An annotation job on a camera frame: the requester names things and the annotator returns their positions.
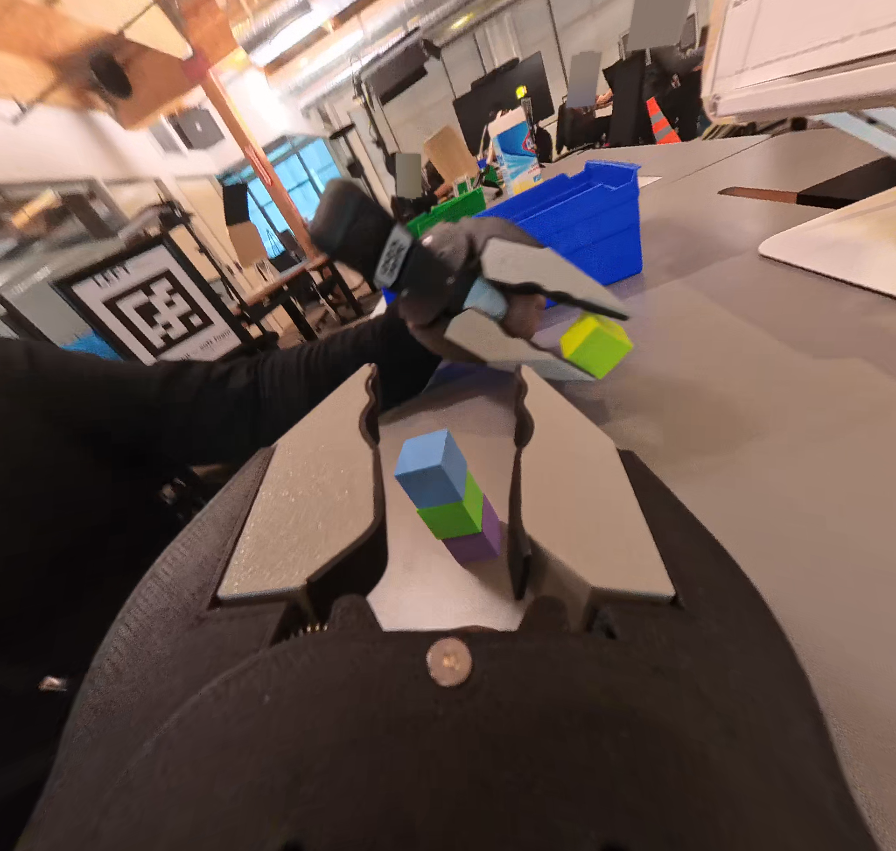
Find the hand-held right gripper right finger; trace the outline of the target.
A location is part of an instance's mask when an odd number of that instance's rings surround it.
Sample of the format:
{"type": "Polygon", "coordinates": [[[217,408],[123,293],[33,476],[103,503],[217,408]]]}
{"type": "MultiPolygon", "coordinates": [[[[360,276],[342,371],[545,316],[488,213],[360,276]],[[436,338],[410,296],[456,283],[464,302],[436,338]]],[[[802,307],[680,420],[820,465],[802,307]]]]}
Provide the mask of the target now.
{"type": "Polygon", "coordinates": [[[530,366],[514,375],[506,559],[513,597],[584,629],[602,605],[668,605],[673,581],[616,444],[530,366]]]}

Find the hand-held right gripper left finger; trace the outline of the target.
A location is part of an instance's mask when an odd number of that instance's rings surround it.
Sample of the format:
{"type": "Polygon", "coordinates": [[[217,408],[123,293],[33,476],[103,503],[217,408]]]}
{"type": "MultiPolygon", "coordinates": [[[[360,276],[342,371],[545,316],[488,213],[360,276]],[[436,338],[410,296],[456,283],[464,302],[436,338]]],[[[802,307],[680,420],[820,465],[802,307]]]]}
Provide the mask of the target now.
{"type": "Polygon", "coordinates": [[[387,558],[378,373],[364,364],[277,441],[218,584],[222,605],[323,605],[326,580],[369,542],[387,558]]]}

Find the yellow foam cube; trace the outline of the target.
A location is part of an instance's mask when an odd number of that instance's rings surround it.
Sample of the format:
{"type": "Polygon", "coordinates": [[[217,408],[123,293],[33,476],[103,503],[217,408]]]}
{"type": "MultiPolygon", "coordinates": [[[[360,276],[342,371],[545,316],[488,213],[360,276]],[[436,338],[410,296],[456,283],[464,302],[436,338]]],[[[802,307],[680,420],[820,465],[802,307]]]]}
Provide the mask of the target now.
{"type": "Polygon", "coordinates": [[[564,358],[596,379],[605,378],[633,350],[623,326],[584,312],[559,339],[564,358]]]}

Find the purple foam cube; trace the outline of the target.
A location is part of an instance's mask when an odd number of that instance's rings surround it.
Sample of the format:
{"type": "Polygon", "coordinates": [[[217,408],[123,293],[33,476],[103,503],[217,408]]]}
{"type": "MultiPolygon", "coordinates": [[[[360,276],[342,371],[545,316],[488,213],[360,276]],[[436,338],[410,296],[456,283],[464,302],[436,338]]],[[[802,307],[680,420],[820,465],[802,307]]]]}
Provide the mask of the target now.
{"type": "Polygon", "coordinates": [[[442,540],[454,560],[467,566],[490,561],[502,551],[502,527],[498,515],[487,496],[483,497],[481,528],[476,533],[458,535],[442,540]]]}

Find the light blue foam cube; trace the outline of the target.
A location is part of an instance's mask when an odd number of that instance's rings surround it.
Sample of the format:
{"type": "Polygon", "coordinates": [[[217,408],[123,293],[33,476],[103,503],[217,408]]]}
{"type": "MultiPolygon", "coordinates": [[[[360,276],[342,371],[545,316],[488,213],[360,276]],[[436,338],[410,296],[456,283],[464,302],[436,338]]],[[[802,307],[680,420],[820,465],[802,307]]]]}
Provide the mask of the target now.
{"type": "Polygon", "coordinates": [[[394,477],[417,509],[461,502],[468,466],[447,429],[409,438],[399,452],[394,477]]]}

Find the green foam cube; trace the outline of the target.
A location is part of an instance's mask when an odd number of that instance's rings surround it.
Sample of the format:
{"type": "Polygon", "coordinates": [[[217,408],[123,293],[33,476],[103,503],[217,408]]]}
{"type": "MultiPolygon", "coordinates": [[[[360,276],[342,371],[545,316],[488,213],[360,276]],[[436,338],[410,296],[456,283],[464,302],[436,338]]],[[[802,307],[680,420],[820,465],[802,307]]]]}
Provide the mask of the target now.
{"type": "Polygon", "coordinates": [[[471,472],[466,474],[460,501],[417,509],[421,521],[439,540],[453,540],[479,533],[483,527],[485,495],[471,472]]]}

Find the person's left hand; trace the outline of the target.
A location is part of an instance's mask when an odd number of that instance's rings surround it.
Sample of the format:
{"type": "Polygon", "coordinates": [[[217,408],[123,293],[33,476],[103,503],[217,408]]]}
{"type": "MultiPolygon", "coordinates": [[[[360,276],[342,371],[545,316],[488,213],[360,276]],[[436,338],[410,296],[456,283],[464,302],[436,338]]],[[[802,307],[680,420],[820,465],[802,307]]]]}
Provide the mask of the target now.
{"type": "Polygon", "coordinates": [[[546,308],[546,297],[539,294],[504,292],[506,311],[501,320],[505,333],[514,338],[531,341],[539,329],[546,308]]]}

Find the blue plastic bin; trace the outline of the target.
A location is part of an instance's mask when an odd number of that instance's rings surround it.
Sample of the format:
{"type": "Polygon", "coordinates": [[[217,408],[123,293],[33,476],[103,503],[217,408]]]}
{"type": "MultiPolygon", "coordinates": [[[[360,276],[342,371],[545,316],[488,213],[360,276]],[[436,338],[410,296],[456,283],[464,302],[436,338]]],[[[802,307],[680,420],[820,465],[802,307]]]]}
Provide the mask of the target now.
{"type": "Polygon", "coordinates": [[[475,218],[501,218],[610,289],[643,269],[638,167],[588,162],[475,218]]]}

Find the window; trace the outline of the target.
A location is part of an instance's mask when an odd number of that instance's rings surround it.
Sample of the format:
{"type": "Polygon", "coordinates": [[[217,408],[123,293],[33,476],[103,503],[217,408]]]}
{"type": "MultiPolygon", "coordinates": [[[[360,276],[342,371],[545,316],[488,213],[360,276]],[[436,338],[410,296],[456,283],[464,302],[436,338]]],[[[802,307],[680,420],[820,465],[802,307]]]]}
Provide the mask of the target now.
{"type": "MultiPolygon", "coordinates": [[[[292,136],[271,144],[266,155],[297,207],[300,216],[310,223],[319,207],[320,198],[330,180],[342,178],[340,165],[328,143],[322,139],[292,136]]],[[[244,160],[217,176],[221,186],[244,183],[248,187],[248,211],[259,230],[269,255],[282,252],[275,235],[289,230],[286,219],[273,202],[268,187],[254,168],[244,160]]]]}

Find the tan cardboard sheet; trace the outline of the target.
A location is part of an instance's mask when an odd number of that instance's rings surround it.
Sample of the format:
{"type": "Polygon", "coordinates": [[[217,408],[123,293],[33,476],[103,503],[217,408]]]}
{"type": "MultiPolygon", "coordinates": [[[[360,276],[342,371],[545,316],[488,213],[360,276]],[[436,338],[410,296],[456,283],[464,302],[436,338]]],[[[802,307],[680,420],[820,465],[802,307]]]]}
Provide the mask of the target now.
{"type": "Polygon", "coordinates": [[[476,157],[452,125],[438,129],[426,139],[422,149],[444,183],[454,184],[458,180],[475,178],[479,172],[476,157]]]}

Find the black monitor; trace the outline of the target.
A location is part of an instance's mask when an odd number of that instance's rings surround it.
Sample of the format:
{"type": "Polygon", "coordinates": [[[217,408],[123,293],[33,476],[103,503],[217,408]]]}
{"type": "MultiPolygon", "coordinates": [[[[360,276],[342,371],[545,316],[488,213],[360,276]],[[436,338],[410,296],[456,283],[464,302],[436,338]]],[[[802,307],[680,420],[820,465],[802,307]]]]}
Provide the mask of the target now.
{"type": "Polygon", "coordinates": [[[474,82],[470,90],[452,102],[462,137],[476,155],[483,133],[494,111],[514,110],[522,99],[532,103],[536,123],[555,115],[555,106],[541,51],[529,57],[507,61],[474,82]]]}

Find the black white code sign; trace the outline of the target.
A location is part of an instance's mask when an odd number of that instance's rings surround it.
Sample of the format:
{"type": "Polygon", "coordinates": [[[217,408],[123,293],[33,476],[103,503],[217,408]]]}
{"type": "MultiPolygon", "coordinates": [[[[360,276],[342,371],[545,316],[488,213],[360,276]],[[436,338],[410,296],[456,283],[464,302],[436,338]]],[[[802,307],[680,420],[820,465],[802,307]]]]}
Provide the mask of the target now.
{"type": "Polygon", "coordinates": [[[51,285],[126,360],[214,362],[252,342],[248,329],[166,232],[51,285]]]}

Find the white document stand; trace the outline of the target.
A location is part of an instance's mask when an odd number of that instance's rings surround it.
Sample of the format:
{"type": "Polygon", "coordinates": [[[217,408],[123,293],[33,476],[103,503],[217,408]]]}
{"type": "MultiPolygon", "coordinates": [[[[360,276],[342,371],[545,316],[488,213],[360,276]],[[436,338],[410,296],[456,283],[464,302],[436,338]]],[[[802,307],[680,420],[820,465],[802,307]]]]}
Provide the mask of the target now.
{"type": "MultiPolygon", "coordinates": [[[[818,118],[894,158],[894,50],[728,92],[715,83],[728,0],[714,0],[702,102],[715,123],[818,118]]],[[[882,295],[895,293],[895,192],[888,190],[763,242],[768,260],[882,295]]]]}

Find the printed instruction sheet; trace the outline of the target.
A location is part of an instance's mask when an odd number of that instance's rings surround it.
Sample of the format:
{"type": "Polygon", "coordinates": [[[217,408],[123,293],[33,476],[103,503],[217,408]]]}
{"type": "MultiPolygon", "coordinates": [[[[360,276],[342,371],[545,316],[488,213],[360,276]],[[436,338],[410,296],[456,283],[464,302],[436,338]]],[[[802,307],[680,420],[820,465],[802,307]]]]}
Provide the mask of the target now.
{"type": "Polygon", "coordinates": [[[894,50],[895,0],[728,0],[716,86],[728,92],[894,50]]]}

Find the black wall speaker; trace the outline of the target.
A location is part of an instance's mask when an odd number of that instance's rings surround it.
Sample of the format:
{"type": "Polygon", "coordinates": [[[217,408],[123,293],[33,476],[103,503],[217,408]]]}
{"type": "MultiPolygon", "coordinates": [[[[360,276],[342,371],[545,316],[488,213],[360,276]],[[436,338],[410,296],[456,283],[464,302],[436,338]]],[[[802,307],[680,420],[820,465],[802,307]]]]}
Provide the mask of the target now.
{"type": "Polygon", "coordinates": [[[167,117],[170,127],[188,150],[202,151],[225,139],[212,113],[204,107],[191,107],[167,117]]]}

